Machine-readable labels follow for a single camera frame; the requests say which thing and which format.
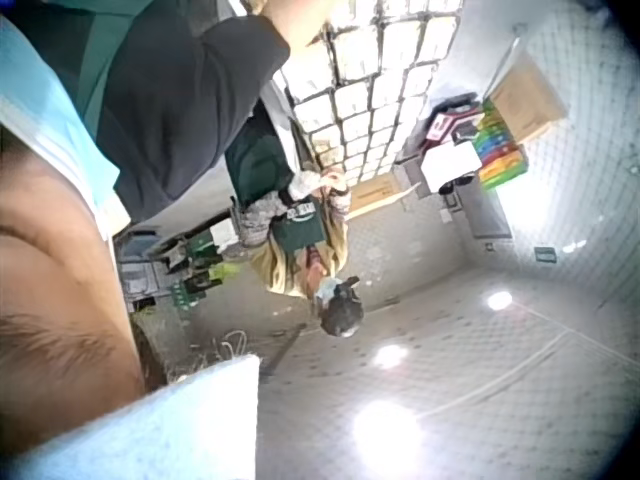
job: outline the dark jacket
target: dark jacket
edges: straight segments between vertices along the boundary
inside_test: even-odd
[[[7,15],[74,98],[93,14],[39,5]],[[193,38],[172,0],[134,21],[111,66],[97,145],[120,168],[134,222],[180,197],[220,158],[289,48],[263,17],[233,18]]]

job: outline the glass block ceiling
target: glass block ceiling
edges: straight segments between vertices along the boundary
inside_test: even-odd
[[[350,185],[391,170],[411,133],[462,0],[344,0],[283,68],[316,160]]]

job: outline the cardboard box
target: cardboard box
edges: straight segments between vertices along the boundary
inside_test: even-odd
[[[489,97],[517,143],[538,137],[567,116],[558,94],[527,53]]]
[[[347,218],[359,217],[380,207],[391,205],[411,193],[417,186],[402,190],[391,172],[360,182],[351,188],[351,210]]]

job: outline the person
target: person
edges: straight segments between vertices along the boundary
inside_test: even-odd
[[[267,290],[308,299],[326,333],[350,337],[364,316],[358,279],[336,274],[347,261],[351,191],[340,168],[314,171],[304,141],[297,146],[307,170],[294,173],[259,102],[227,149],[240,241]]]
[[[99,148],[72,103],[77,68],[61,66],[81,56],[85,13],[0,15],[1,455],[145,395],[111,243],[123,225],[109,218],[161,208],[208,168],[331,7],[272,0],[193,40],[154,1],[111,66]]]

